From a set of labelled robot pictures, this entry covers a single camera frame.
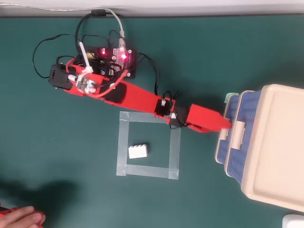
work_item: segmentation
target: white lego brick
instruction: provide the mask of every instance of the white lego brick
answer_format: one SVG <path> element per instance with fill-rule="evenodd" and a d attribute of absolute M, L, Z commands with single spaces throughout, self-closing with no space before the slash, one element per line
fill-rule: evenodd
<path fill-rule="evenodd" d="M 147 145 L 138 145 L 129 147 L 129 158 L 145 158 L 148 156 Z"/>

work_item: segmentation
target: tape square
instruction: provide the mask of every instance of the tape square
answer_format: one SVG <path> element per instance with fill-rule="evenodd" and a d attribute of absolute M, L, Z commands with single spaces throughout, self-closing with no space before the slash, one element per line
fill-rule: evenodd
<path fill-rule="evenodd" d="M 168 168 L 127 164 L 129 123 L 160 123 L 166 120 L 155 117 L 150 113 L 120 112 L 117 152 L 117 176 L 138 175 L 178 180 L 180 163 L 181 128 L 171 129 Z"/>

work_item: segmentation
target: green table surface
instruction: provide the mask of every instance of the green table surface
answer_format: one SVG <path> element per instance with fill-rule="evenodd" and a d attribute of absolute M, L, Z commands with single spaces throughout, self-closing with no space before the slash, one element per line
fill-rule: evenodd
<path fill-rule="evenodd" d="M 55 90 L 31 63 L 40 40 L 74 34 L 78 21 L 0 19 L 2 206 L 32 204 L 46 213 L 47 228 L 281 227 L 290 210 L 248 199 L 215 162 L 217 133 L 182 129 L 178 180 L 116 176 L 123 109 Z M 83 25 L 82 34 L 118 30 L 114 19 Z M 223 111 L 228 92 L 304 86 L 304 16 L 137 18 L 123 25 L 129 45 L 157 62 L 160 93 L 184 93 L 180 105 Z M 47 76 L 56 56 L 75 54 L 72 37 L 46 42 L 38 70 Z M 132 82 L 153 91 L 147 62 Z M 130 162 L 167 167 L 169 134 L 165 125 L 132 123 L 129 144 L 148 142 L 151 155 Z"/>

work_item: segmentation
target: white wall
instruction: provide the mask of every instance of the white wall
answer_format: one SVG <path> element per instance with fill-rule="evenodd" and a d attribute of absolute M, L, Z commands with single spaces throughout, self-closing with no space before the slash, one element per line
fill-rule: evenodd
<path fill-rule="evenodd" d="M 54 9 L 105 7 L 112 8 L 124 16 L 304 13 L 304 0 L 14 0 L 11 2 Z M 0 7 L 0 16 L 24 15 L 73 16 L 75 13 Z"/>

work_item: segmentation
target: finger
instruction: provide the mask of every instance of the finger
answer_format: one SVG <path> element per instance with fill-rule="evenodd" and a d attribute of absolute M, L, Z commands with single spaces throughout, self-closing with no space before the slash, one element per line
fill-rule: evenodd
<path fill-rule="evenodd" d="M 7 214 L 6 216 L 3 216 L 2 218 L 0 218 L 0 228 L 4 228 L 9 224 L 18 221 L 19 219 L 29 215 L 33 211 L 34 211 L 34 207 L 30 206 L 30 207 L 20 208 L 16 211 Z"/>
<path fill-rule="evenodd" d="M 30 226 L 39 223 L 41 219 L 42 215 L 40 213 L 35 213 L 10 224 L 9 226 L 7 226 L 7 228 L 29 228 Z"/>
<path fill-rule="evenodd" d="M 39 225 L 42 225 L 42 223 L 44 223 L 45 220 L 46 220 L 46 216 L 43 215 L 41 221 L 39 222 Z"/>

